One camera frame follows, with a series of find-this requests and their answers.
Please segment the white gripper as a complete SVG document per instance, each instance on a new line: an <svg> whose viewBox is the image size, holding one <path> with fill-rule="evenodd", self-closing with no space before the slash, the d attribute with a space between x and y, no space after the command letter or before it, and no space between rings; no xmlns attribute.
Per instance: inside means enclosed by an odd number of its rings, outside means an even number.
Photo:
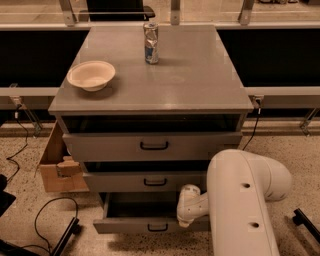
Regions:
<svg viewBox="0 0 320 256"><path fill-rule="evenodd" d="M192 221L190 219L181 219L181 218L179 218L178 219L178 224L182 228L188 228L192 224Z"/></svg>

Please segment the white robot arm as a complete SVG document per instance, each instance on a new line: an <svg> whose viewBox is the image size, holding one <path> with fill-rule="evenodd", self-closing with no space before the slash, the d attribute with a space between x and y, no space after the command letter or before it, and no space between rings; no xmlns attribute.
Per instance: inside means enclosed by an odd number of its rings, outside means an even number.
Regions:
<svg viewBox="0 0 320 256"><path fill-rule="evenodd" d="M243 150L217 153L207 170L207 191L182 187L177 220L187 228L207 215L214 256L280 256L266 202L284 199L292 185L287 167Z"/></svg>

